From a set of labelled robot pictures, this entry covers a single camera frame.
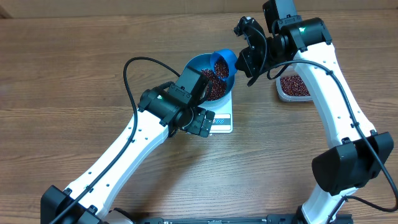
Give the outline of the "blue plastic measuring scoop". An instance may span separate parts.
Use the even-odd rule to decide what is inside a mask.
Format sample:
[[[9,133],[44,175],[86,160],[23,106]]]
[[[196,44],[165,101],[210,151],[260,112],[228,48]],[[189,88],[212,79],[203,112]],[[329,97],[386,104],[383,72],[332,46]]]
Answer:
[[[223,80],[227,81],[233,78],[237,72],[235,63],[237,62],[237,56],[230,49],[222,49],[215,51],[211,54],[210,65],[215,75]]]

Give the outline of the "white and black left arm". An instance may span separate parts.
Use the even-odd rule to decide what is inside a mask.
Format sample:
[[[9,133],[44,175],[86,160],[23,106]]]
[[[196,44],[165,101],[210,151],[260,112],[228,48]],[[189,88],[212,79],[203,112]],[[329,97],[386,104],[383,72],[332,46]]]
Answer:
[[[208,137],[215,113],[189,103],[194,100],[182,90],[146,90],[138,111],[104,154],[65,190],[46,190],[40,200],[41,223],[103,223],[130,176],[174,132]]]

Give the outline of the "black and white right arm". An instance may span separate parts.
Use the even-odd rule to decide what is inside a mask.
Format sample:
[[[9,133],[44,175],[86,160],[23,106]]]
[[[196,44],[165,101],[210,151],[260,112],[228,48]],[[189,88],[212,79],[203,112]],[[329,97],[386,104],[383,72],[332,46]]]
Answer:
[[[273,69],[287,68],[301,77],[324,125],[328,150],[312,161],[316,186],[293,215],[268,215],[276,223],[351,223],[338,210],[380,173],[394,147],[389,133],[379,133],[357,104],[337,62],[331,35],[318,17],[303,19],[292,1],[267,1],[263,29],[251,17],[240,18],[234,33],[248,46],[236,69],[253,84]]]

